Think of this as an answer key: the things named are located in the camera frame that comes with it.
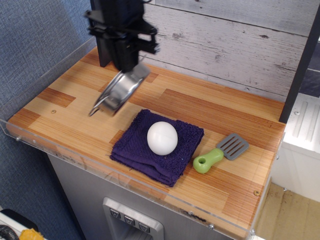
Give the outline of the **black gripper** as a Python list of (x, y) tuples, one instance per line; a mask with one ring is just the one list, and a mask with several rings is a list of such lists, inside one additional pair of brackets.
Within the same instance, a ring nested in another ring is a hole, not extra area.
[(88, 10), (90, 34), (114, 43), (114, 63), (123, 73), (139, 63), (139, 51), (156, 54), (158, 30), (144, 20), (148, 0), (99, 0), (99, 8)]

